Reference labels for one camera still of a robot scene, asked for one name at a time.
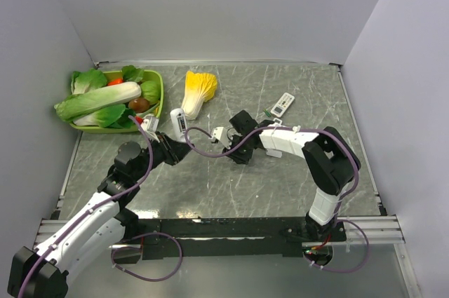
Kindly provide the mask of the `grey white remote control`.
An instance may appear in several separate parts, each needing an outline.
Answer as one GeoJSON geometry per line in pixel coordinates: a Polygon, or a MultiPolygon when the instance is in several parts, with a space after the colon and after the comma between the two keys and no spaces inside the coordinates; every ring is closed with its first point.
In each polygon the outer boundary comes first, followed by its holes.
{"type": "Polygon", "coordinates": [[[185,142],[185,133],[187,130],[187,121],[182,108],[173,109],[170,112],[170,120],[173,126],[175,139],[178,142],[185,142]]]}

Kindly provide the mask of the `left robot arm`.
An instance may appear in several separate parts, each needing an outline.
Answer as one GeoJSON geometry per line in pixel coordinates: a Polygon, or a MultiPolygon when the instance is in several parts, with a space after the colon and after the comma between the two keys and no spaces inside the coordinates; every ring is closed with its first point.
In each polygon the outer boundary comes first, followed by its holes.
{"type": "Polygon", "coordinates": [[[12,297],[65,297],[79,274],[110,245],[138,236],[138,216],[127,209],[149,172],[179,163],[191,150],[188,136],[173,140],[157,132],[143,149],[137,142],[119,147],[98,190],[61,229],[35,248],[13,257],[8,280],[12,297]]]}

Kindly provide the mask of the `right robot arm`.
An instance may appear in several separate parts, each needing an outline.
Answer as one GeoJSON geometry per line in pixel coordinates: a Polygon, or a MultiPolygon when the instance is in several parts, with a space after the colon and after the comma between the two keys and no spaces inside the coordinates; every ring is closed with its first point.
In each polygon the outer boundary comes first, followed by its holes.
{"type": "Polygon", "coordinates": [[[361,162],[351,147],[331,126],[322,133],[288,130],[281,120],[258,123],[243,110],[229,120],[233,135],[223,127],[213,129],[212,142],[223,145],[223,153],[237,164],[247,164],[256,149],[280,158],[283,153],[303,158],[316,185],[314,201],[305,217],[307,235],[322,241],[336,226],[342,199],[358,182],[361,162]]]}

